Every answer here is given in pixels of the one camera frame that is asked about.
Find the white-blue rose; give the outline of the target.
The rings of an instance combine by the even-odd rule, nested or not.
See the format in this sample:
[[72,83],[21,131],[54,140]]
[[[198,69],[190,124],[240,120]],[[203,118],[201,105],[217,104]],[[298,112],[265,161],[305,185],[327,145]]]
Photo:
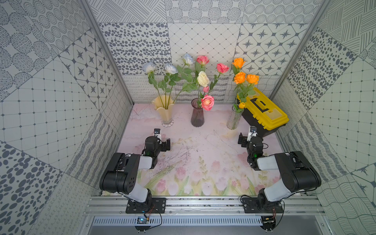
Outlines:
[[170,101],[171,99],[171,94],[172,91],[176,85],[176,82],[179,80],[178,77],[178,69],[173,66],[172,64],[166,63],[165,64],[165,76],[162,81],[162,90],[165,95],[165,109],[167,110],[170,106],[170,104],[173,104],[176,99],[173,99],[172,102]]
[[182,79],[186,80],[187,82],[192,82],[193,76],[192,76],[192,69],[191,66],[194,64],[194,59],[186,53],[183,56],[183,66],[178,66],[178,72]]
[[158,97],[162,107],[167,108],[166,98],[162,98],[162,95],[160,93],[161,89],[163,93],[166,95],[167,85],[164,79],[159,82],[155,79],[155,69],[156,65],[152,62],[148,62],[143,65],[143,71],[147,74],[149,84],[151,84],[157,90]]

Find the pink rose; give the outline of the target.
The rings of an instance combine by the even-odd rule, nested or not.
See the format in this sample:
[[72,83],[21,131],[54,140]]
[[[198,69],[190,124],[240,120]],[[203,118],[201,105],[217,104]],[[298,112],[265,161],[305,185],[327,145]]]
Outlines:
[[197,57],[195,62],[195,76],[198,76],[201,71],[206,71],[206,65],[209,63],[209,58],[207,56],[200,55]]

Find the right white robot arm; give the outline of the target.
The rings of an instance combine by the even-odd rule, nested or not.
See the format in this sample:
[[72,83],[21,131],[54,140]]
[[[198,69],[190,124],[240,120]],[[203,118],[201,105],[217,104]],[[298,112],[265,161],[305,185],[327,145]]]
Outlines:
[[274,205],[296,193],[310,192],[321,186],[321,177],[300,151],[263,155],[263,139],[239,135],[238,144],[247,148],[247,162],[255,171],[278,170],[281,179],[258,193],[258,206]]

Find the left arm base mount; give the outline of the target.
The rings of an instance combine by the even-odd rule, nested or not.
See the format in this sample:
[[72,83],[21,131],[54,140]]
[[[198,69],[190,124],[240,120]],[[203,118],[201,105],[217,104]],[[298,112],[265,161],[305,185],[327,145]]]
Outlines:
[[144,203],[136,201],[128,201],[126,214],[141,214],[141,213],[165,213],[166,198],[154,198],[148,199]]

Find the pink tulip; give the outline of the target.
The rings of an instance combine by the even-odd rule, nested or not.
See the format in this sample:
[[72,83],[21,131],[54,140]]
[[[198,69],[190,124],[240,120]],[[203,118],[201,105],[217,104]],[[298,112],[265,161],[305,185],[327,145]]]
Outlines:
[[210,87],[203,87],[202,91],[199,93],[199,98],[203,99],[210,91]]

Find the cream white rose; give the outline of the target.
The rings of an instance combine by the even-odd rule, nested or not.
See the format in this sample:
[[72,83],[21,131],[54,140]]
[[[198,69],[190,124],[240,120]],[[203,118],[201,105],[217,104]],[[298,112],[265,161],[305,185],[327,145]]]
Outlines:
[[207,87],[207,86],[210,86],[210,80],[207,77],[206,73],[201,71],[199,75],[197,76],[196,81],[185,82],[183,84],[181,91],[176,95],[175,99],[177,100],[177,98],[180,96],[182,92],[189,93],[195,90],[198,91],[197,97],[199,98],[199,93],[202,91],[203,87]]

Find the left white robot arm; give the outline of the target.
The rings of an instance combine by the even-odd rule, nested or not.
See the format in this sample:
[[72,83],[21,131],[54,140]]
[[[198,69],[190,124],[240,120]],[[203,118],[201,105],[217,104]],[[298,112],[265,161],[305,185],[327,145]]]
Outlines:
[[114,153],[99,180],[102,191],[119,193],[131,202],[150,206],[152,195],[149,189],[137,183],[140,169],[154,169],[160,152],[171,149],[170,139],[163,142],[157,136],[146,138],[142,154]]

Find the yellow tulip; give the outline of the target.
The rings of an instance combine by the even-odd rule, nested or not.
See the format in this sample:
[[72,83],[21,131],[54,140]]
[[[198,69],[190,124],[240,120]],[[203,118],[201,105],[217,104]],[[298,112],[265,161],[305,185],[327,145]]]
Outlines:
[[245,108],[245,103],[244,102],[241,102],[239,104],[234,104],[233,105],[233,110],[236,113],[242,113],[244,111],[244,108]]

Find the pink rose pair stem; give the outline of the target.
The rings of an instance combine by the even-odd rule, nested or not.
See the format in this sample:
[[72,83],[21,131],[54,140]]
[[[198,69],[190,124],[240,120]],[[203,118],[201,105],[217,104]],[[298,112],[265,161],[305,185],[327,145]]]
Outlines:
[[226,72],[228,72],[230,68],[228,66],[222,64],[222,63],[218,63],[216,69],[217,69],[218,75],[215,75],[214,76],[214,81],[210,83],[209,93],[215,87],[215,85],[218,83],[219,77],[221,75],[225,74]]

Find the orange rose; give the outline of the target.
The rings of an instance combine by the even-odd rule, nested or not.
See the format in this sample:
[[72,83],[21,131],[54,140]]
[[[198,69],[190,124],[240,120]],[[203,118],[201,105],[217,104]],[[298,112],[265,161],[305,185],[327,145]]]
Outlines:
[[236,83],[235,91],[237,93],[237,99],[240,102],[247,97],[247,86],[244,84],[246,81],[246,73],[239,72],[234,77],[234,82]]
[[244,63],[245,61],[243,58],[234,59],[232,63],[232,70],[234,72],[234,75],[237,75],[241,71],[242,67],[244,66]]
[[246,76],[247,85],[245,87],[245,95],[246,97],[254,95],[256,92],[254,91],[254,87],[259,82],[259,76],[254,74],[249,74]]

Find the single pink rose stem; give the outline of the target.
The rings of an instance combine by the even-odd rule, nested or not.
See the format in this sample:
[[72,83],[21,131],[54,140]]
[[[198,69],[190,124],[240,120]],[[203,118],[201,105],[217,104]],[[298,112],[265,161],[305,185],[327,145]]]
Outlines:
[[214,106],[214,97],[205,95],[197,101],[199,108],[203,108],[206,111],[210,111]]

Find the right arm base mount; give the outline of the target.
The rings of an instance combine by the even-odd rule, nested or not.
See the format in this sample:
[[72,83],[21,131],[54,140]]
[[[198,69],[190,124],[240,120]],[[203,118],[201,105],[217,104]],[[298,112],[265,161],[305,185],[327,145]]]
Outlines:
[[243,205],[245,213],[282,213],[284,208],[281,201],[269,202],[266,197],[261,194],[258,197],[250,197],[242,195],[240,202]]

